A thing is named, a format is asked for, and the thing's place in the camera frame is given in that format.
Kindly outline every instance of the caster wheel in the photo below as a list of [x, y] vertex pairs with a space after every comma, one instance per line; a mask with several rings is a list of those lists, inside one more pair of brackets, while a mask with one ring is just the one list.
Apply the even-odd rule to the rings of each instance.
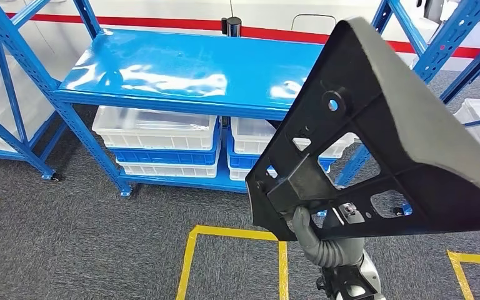
[[51, 177], [51, 182], [53, 183], [58, 183], [60, 181], [63, 181], [64, 177], [62, 174], [59, 173], [54, 173]]
[[392, 209], [392, 212], [393, 212], [397, 217], [404, 216], [404, 211], [402, 210], [401, 207], [394, 207], [394, 208]]

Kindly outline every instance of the blue plastic crate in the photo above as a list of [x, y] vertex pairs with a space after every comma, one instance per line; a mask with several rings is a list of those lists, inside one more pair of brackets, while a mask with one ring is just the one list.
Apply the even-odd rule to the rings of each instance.
[[[230, 165], [232, 168], [251, 169], [260, 157], [258, 154], [238, 154], [234, 152], [234, 139], [231, 128], [227, 129], [227, 153], [229, 154]], [[327, 171], [330, 165], [336, 161], [336, 158], [320, 157], [319, 163]]]
[[220, 143], [220, 132], [220, 122], [216, 122], [212, 149], [207, 151], [139, 148], [108, 149], [115, 154], [118, 161], [125, 163], [199, 164], [210, 166], [216, 161], [216, 149]]

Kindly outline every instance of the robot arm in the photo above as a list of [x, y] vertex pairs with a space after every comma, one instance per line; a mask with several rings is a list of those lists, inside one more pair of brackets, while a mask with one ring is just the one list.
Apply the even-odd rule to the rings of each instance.
[[[350, 204], [344, 206], [344, 212], [351, 224], [364, 221], [361, 213]], [[363, 249], [364, 238], [320, 241], [310, 226], [310, 219], [308, 209], [299, 206], [293, 215], [292, 226], [306, 258], [322, 267], [317, 288], [324, 290], [333, 300], [385, 300], [378, 271]], [[337, 216], [328, 212], [323, 227], [340, 225]]]

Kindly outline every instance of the shelf top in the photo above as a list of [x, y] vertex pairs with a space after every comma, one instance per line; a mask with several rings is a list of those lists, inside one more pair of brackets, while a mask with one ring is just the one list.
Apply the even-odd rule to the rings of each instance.
[[57, 93], [76, 103], [282, 119], [321, 49], [298, 42], [103, 29]]

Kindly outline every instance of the mounting hole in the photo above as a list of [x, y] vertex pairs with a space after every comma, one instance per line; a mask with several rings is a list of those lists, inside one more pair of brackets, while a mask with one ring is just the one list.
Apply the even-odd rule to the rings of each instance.
[[275, 171], [272, 165], [269, 165], [266, 169], [266, 175], [277, 178], [277, 171]]
[[330, 111], [337, 111], [338, 102], [336, 102], [334, 99], [330, 99], [330, 101], [328, 101], [328, 109], [330, 109]]

